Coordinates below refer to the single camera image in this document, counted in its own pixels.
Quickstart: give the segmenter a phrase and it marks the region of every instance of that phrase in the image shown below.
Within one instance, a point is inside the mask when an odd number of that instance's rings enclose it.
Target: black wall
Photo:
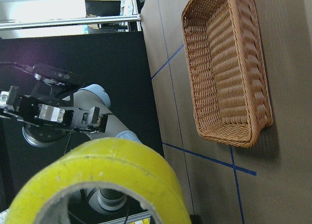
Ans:
[[[109,94],[111,111],[142,143],[163,155],[151,76],[143,33],[94,34],[0,40],[0,61],[33,66],[45,63],[84,76],[85,86],[96,83]],[[35,79],[13,68],[0,68],[0,89],[19,85],[29,94]],[[20,188],[43,167],[60,158],[67,138],[47,148],[26,143],[22,124],[0,121],[0,169],[3,180],[0,195],[7,206]],[[74,134],[72,147],[87,141]]]

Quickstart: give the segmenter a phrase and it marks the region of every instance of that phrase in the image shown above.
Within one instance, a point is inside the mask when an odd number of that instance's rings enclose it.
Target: blue tape line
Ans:
[[[235,166],[235,162],[234,162],[233,149],[232,149],[232,146],[229,146],[229,147],[230,147],[232,164],[233,164],[233,171],[234,171],[234,177],[235,177],[235,183],[236,183],[236,190],[237,190],[237,197],[238,197],[240,215],[242,217],[242,223],[245,224],[243,206],[242,206],[242,201],[240,199],[239,184],[238,184],[238,179],[237,179],[237,174],[236,174],[236,166]]]
[[[159,70],[152,76],[152,79],[184,48],[184,45],[181,45],[180,48],[165,62],[164,65],[159,68]]]
[[[207,156],[205,156],[205,155],[202,155],[202,154],[199,154],[199,153],[196,153],[196,152],[192,152],[192,151],[189,151],[189,150],[187,150],[187,149],[182,149],[182,148],[179,148],[179,147],[174,146],[174,145],[170,145],[170,144],[165,143],[165,142],[162,142],[162,143],[163,143],[164,145],[167,145],[167,146],[172,147],[172,148],[174,148],[174,149],[187,152],[187,153],[192,154],[192,155],[194,155],[194,156],[207,159],[207,160],[209,160],[209,161],[212,161],[212,162],[221,164],[221,165],[226,166],[226,167],[233,168],[233,165],[230,164],[230,163],[226,163],[226,162],[223,162],[223,161],[214,159],[214,158],[212,158],[212,157],[207,157]],[[239,170],[239,171],[241,171],[241,172],[244,172],[244,173],[246,173],[246,174],[250,174],[250,175],[253,175],[253,176],[257,176],[257,172],[256,172],[256,171],[253,171],[253,170],[250,170],[250,169],[246,169],[246,168],[238,167],[238,166],[235,166],[235,169],[236,169],[236,170]]]
[[[174,97],[175,97],[176,95],[175,95],[174,84],[173,84],[173,81],[172,81],[171,68],[170,68],[170,61],[180,52],[180,50],[182,50],[182,48],[184,47],[184,45],[182,45],[182,46],[169,58],[168,49],[167,49],[167,42],[166,42],[166,37],[165,37],[165,31],[164,31],[163,22],[162,22],[162,15],[161,15],[161,10],[160,10],[160,5],[159,5],[159,0],[157,0],[157,4],[158,4],[158,9],[159,9],[159,16],[160,16],[160,22],[161,22],[161,29],[162,29],[162,34],[163,34],[163,37],[164,37],[165,48],[166,48],[166,54],[167,54],[167,59],[168,59],[168,60],[167,60],[167,62],[156,72],[156,74],[152,76],[152,79],[168,64],[168,65],[169,65],[169,71],[170,71],[171,83],[172,83],[172,89],[173,89]],[[175,105],[175,107],[176,107],[176,113],[177,113],[178,122],[179,122],[179,126],[180,126],[180,119],[179,119],[179,113],[178,113],[178,110],[177,110],[177,104]],[[182,133],[181,133],[181,127],[180,127],[180,135],[181,135],[181,141],[182,141],[182,144],[183,144]],[[188,173],[188,170],[187,170],[187,163],[186,163],[186,158],[185,158],[185,152],[183,152],[183,156],[184,156],[184,160],[185,160],[185,168],[186,168],[187,179],[188,179],[189,188],[190,188],[190,195],[191,195],[191,200],[192,200],[193,213],[195,213],[194,203],[193,203],[193,196],[192,196],[192,190],[191,190],[191,185],[190,185],[190,178],[189,178],[189,173]]]

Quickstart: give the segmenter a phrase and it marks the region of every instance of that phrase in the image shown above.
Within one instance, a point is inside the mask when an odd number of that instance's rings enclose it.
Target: wicker basket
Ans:
[[[190,0],[182,26],[199,135],[251,147],[273,123],[253,0]]]

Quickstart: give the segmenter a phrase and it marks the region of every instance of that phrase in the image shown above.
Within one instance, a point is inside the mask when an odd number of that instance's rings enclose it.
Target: metal rail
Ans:
[[[52,19],[41,22],[11,22],[0,23],[0,31],[28,29],[28,28],[42,28],[42,27],[57,27],[57,26],[72,26],[72,25],[86,25],[98,23],[120,23],[120,22],[140,22],[141,16],[107,16],[107,17],[89,17],[89,18],[75,18],[75,19]]]
[[[139,213],[139,214],[135,214],[132,216],[129,216],[128,220],[127,220],[127,224],[129,223],[134,223],[136,221],[140,221],[146,218],[151,217],[151,213],[149,211],[143,212],[143,213]],[[126,218],[120,218],[114,221],[109,221],[109,222],[105,222],[105,223],[101,223],[101,224],[124,224]]]

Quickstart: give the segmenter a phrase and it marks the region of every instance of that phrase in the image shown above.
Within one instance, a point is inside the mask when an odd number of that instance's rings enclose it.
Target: masking tape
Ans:
[[[80,145],[31,178],[12,202],[5,224],[40,224],[62,198],[87,187],[132,196],[157,224],[191,223],[177,177],[158,153],[130,140],[103,138]]]

